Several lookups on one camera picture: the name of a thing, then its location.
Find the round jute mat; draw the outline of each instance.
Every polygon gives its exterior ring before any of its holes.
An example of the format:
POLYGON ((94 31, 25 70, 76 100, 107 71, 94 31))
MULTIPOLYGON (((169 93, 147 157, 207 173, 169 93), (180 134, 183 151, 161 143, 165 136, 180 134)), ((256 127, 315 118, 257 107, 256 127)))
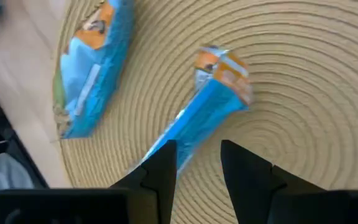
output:
MULTIPOLYGON (((98 1, 67 7, 58 53, 98 1)), ((76 187, 127 174, 195 94, 201 44, 249 64, 255 103, 230 116, 178 179, 174 223, 235 223, 220 162, 230 139, 325 189, 358 189, 358 0, 136 0, 118 91, 88 139, 61 141, 76 187)))

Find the candy bar wrapper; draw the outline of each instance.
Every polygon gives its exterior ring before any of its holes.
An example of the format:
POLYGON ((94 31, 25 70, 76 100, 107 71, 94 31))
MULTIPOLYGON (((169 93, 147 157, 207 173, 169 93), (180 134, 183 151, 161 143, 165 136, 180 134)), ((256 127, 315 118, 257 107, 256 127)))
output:
POLYGON ((168 140, 177 142, 178 174, 197 147, 231 113, 248 110, 252 87, 247 67, 232 52, 216 46, 202 47, 195 62, 197 94, 157 139, 141 163, 168 140))
POLYGON ((133 1, 103 1, 77 29, 53 79, 62 138, 92 133, 117 87, 133 28, 133 1))

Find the woven placemat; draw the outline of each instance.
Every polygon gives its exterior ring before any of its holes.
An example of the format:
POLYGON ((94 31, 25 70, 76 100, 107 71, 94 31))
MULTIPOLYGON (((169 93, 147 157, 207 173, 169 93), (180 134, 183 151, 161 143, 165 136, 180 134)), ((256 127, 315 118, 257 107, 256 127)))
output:
MULTIPOLYGON (((71 1, 58 45, 98 1, 71 1)), ((358 1, 136 0, 118 91, 88 139, 61 141, 76 187, 127 174, 194 95, 204 43, 249 64, 255 103, 230 116, 178 180, 175 223, 235 223, 220 141, 230 139, 325 189, 358 189, 358 1)))

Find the light wood surface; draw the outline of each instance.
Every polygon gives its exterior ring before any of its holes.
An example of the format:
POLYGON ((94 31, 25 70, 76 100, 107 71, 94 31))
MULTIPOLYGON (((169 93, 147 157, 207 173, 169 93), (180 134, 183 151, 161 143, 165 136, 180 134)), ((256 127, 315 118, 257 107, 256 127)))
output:
POLYGON ((52 114, 52 55, 65 0, 9 0, 0 15, 0 105, 51 187, 71 187, 52 114))

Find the gray fabric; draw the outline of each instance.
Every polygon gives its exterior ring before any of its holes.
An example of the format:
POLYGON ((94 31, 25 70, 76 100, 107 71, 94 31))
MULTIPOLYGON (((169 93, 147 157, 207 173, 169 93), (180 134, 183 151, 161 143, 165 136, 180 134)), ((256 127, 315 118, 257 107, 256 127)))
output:
POLYGON ((0 190, 32 188, 30 175, 22 165, 6 153, 0 154, 0 190))

